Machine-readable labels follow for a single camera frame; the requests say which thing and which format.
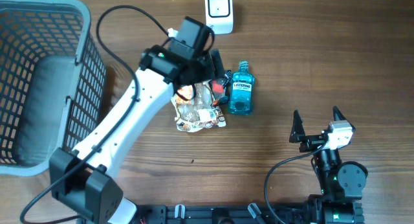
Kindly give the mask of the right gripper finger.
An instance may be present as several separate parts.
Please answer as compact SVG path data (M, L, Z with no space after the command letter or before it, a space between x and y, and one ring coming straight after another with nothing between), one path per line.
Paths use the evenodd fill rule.
M299 111L295 110L293 114L292 129L290 132L289 142L298 143L305 141L305 130L303 128L303 121L300 117Z
M332 124L333 131L356 131L356 128L345 118L337 106L332 108L332 114L334 117Z

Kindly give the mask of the red small packet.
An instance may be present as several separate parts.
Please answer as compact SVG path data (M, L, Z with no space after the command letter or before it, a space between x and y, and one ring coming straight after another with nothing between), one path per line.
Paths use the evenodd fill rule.
M209 81L209 85L213 94L213 107L224 105L229 102L230 96L227 94L227 88L230 85L229 78L224 77L218 78L216 80L211 80Z

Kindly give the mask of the blue mouthwash bottle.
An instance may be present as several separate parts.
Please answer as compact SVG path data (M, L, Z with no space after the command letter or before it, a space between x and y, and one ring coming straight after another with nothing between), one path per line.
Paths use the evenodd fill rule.
M253 111L252 91L255 78L250 73L248 61L240 61L238 71L232 74L228 112L250 115Z

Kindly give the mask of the beige snack pouch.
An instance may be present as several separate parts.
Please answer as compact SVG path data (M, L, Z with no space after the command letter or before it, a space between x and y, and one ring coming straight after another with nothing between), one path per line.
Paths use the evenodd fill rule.
M196 95L194 98L193 87L184 86L179 89L179 94L189 100L183 100L178 95L171 98L177 116L176 127L179 131L194 133L202 129L222 128L226 126L226 120L217 105L209 81L195 84Z

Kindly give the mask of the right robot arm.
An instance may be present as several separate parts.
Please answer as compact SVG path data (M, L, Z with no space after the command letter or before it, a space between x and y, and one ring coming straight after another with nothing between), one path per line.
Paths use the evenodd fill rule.
M320 184L320 195L310 195L304 203L305 223L364 223L359 200L368 171L355 161L343 162L339 150L350 145L356 128L332 108L334 120L319 135L307 135L300 114L293 114L289 142L299 143L301 153L312 153L311 165Z

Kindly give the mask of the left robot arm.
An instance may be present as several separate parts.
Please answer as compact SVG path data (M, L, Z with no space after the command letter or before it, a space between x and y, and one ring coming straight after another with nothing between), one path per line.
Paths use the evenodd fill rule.
M223 74L217 49L189 58L173 47L146 49L127 91L100 124L71 151L52 154L53 198L88 223L130 223L137 207L114 180L129 150L178 89Z

